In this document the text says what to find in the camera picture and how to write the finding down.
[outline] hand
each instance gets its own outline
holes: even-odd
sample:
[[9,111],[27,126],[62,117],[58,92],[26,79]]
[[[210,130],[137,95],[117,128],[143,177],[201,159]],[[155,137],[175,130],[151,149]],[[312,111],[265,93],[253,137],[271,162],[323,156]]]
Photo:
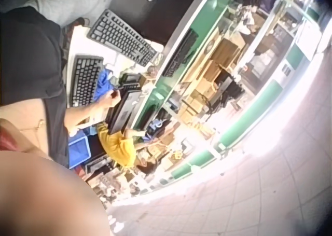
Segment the hand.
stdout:
[[146,160],[144,158],[141,159],[141,164],[143,167],[147,166]]
[[156,144],[159,144],[160,143],[160,140],[158,138],[155,138],[153,139],[151,142],[150,142],[150,145],[156,145]]
[[121,101],[121,95],[119,90],[108,91],[98,101],[98,104],[103,108],[115,107]]

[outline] black monitor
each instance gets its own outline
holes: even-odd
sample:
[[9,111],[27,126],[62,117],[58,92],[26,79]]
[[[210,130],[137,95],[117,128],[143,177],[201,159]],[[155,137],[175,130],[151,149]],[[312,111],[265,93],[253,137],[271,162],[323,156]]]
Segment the black monitor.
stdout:
[[128,90],[124,94],[120,103],[112,111],[112,117],[108,117],[108,133],[110,135],[121,131],[126,125],[141,93],[141,90]]

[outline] yellow shirt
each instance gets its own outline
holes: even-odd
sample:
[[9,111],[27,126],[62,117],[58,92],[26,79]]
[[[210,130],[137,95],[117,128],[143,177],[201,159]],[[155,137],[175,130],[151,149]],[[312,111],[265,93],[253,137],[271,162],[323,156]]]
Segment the yellow shirt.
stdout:
[[121,131],[108,135],[107,124],[97,125],[99,140],[106,153],[123,167],[131,168],[136,159],[133,139],[125,139]]

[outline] black t-shirt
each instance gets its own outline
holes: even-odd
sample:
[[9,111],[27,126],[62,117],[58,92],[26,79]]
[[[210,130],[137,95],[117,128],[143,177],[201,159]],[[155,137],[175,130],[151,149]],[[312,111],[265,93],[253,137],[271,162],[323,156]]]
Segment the black t-shirt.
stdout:
[[64,126],[66,90],[59,46],[61,28],[32,7],[2,13],[0,23],[1,105],[43,99],[49,156],[68,168],[68,132]]

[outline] gray pants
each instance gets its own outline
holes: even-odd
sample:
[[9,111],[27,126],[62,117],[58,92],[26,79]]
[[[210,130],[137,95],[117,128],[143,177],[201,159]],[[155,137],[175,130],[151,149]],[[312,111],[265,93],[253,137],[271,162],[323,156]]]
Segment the gray pants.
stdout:
[[64,27],[91,12],[102,0],[30,0],[24,7],[35,8],[46,19]]

